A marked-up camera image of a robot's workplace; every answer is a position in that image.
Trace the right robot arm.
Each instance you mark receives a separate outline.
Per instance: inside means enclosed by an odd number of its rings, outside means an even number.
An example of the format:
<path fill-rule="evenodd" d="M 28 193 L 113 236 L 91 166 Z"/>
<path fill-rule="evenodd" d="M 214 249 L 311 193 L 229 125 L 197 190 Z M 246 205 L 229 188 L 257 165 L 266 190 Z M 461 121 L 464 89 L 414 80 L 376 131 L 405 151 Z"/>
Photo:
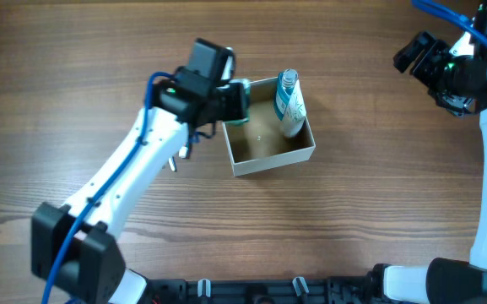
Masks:
<path fill-rule="evenodd" d="M 487 1 L 472 17 L 434 1 L 413 6 L 457 26 L 450 45 L 419 32 L 393 57 L 394 67 L 423 84 L 436 105 L 455 117 L 475 116 L 482 136 L 479 219 L 468 260 L 434 258 L 424 266 L 377 266 L 369 278 L 372 296 L 404 303 L 487 303 Z"/>

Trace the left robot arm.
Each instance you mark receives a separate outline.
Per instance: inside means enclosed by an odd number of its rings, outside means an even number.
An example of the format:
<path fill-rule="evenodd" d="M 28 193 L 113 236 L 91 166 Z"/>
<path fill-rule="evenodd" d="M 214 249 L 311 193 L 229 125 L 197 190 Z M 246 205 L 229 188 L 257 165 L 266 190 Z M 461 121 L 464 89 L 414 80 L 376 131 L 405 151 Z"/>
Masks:
<path fill-rule="evenodd" d="M 138 200 L 182 148 L 190 149 L 217 122 L 247 122 L 250 85 L 235 79 L 236 56 L 198 38 L 187 64 L 155 72 L 133 128 L 105 164 L 55 207 L 31 218 L 31 271 L 72 303 L 149 303 L 149 279 L 125 263 L 117 240 Z"/>

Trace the white conditioner tube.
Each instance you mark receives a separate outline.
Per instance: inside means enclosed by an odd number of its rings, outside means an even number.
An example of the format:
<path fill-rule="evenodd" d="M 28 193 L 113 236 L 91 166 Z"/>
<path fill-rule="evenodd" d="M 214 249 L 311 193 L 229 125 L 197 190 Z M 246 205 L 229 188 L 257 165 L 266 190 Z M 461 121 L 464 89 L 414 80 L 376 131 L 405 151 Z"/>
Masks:
<path fill-rule="evenodd" d="M 306 106 L 300 88 L 300 81 L 295 83 L 282 119 L 282 131 L 286 138 L 295 137 L 306 119 Z"/>

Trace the blue mouthwash bottle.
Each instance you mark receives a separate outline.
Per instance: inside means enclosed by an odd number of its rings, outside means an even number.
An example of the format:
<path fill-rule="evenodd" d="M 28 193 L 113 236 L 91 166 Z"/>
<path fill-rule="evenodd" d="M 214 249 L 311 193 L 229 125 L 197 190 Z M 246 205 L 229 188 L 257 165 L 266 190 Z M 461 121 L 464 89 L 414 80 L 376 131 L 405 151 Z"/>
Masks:
<path fill-rule="evenodd" d="M 283 120 L 289 99 L 299 81 L 299 74 L 295 69 L 289 68 L 281 72 L 277 78 L 276 95 L 273 108 L 280 121 Z"/>

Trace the green Dettol soap bar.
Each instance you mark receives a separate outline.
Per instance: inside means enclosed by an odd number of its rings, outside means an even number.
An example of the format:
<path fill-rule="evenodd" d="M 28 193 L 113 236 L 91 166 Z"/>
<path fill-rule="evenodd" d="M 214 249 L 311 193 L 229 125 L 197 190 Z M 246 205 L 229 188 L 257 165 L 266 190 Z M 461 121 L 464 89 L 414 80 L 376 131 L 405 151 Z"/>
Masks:
<path fill-rule="evenodd" d="M 251 104 L 251 82 L 249 79 L 232 79 L 229 82 L 230 86 L 238 85 L 239 92 L 237 97 L 240 100 L 241 110 L 237 118 L 227 121 L 232 125 L 241 125 L 249 121 L 250 116 L 250 104 Z"/>

